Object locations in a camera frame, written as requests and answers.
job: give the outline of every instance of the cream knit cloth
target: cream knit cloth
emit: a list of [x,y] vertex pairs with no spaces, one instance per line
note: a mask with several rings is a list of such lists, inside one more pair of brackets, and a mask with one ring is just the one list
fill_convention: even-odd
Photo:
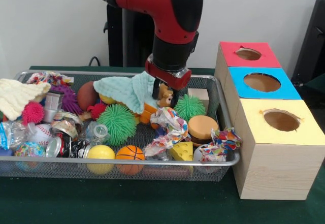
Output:
[[51,88],[49,83],[23,84],[17,80],[0,79],[0,111],[13,121],[21,116],[29,101],[40,102]]

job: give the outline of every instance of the green spiky ball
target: green spiky ball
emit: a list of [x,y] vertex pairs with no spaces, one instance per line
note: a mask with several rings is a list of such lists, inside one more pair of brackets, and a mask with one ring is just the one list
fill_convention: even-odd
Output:
[[177,115],[189,121],[194,116],[205,115],[205,107],[198,97],[184,95],[183,98],[179,99],[174,110]]
[[132,112],[124,105],[108,106],[100,115],[97,122],[104,124],[110,137],[110,145],[123,144],[128,137],[136,134],[136,121]]

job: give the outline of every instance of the orange basketball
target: orange basketball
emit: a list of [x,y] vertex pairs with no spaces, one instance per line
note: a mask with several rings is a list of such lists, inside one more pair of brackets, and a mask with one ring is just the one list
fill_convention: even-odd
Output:
[[[139,147],[135,145],[128,145],[122,147],[117,152],[115,159],[145,160],[145,157],[143,151]],[[143,165],[116,165],[116,167],[120,173],[127,176],[134,176],[142,170]]]

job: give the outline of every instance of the yellow sponge cheese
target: yellow sponge cheese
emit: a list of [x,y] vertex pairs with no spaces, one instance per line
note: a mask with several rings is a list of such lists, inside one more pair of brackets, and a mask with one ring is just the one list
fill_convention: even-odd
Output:
[[193,160],[193,143],[180,142],[174,144],[169,153],[176,161],[192,161]]

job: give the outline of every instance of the teal blanket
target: teal blanket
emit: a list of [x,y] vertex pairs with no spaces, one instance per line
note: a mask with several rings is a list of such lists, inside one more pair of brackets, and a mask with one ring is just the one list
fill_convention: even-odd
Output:
[[155,78],[146,72],[127,77],[108,77],[94,82],[97,93],[124,103],[131,111],[142,114],[144,103],[157,108],[157,101],[152,98]]

